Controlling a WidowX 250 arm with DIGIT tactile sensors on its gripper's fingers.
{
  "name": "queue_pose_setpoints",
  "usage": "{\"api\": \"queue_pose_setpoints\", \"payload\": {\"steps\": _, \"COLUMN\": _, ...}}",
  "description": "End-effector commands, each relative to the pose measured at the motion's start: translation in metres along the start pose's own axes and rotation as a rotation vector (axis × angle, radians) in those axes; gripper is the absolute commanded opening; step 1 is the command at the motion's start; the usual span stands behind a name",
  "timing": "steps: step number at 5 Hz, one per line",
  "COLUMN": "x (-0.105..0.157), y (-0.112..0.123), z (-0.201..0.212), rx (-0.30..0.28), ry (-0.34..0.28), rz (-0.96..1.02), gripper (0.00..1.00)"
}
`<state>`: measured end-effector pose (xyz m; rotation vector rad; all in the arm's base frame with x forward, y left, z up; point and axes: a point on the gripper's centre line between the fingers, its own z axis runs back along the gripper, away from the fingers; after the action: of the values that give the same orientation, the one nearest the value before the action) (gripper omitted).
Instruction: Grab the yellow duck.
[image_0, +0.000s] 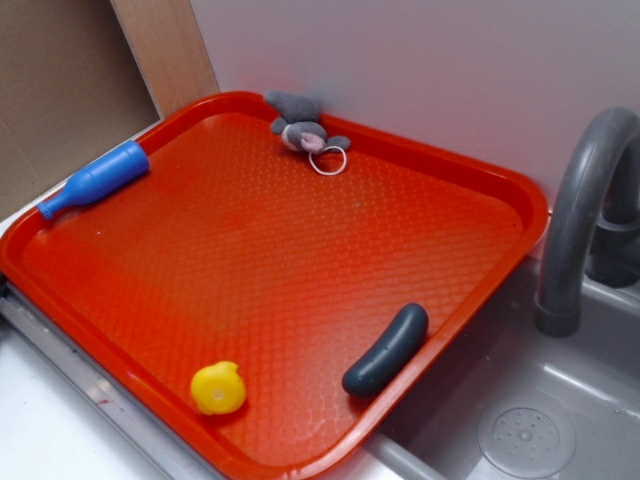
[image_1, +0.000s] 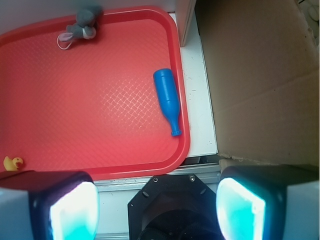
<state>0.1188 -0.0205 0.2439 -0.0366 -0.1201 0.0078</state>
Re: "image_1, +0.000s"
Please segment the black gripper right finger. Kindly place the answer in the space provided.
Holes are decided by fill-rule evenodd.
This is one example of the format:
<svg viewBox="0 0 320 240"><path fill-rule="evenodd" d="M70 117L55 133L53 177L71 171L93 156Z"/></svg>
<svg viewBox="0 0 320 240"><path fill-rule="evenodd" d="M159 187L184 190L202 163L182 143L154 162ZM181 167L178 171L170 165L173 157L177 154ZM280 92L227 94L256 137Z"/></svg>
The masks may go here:
<svg viewBox="0 0 320 240"><path fill-rule="evenodd" d="M216 191L216 214L226 240L318 240L319 168L227 166Z"/></svg>

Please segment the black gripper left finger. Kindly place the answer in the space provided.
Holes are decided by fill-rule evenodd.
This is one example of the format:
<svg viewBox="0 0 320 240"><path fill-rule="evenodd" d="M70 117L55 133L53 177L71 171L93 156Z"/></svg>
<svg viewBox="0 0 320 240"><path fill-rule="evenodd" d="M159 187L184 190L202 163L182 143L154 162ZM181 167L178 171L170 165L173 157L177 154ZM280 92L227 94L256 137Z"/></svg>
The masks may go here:
<svg viewBox="0 0 320 240"><path fill-rule="evenodd" d="M85 171L0 174L2 240L93 240L99 193Z"/></svg>

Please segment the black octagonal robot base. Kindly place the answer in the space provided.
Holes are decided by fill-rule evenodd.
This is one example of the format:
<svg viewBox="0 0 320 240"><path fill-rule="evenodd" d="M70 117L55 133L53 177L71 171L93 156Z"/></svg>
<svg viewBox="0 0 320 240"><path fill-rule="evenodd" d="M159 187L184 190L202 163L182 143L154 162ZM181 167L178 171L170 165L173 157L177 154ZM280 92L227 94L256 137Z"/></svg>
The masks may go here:
<svg viewBox="0 0 320 240"><path fill-rule="evenodd" d="M222 240L216 193L194 174L153 176L127 204L131 240Z"/></svg>

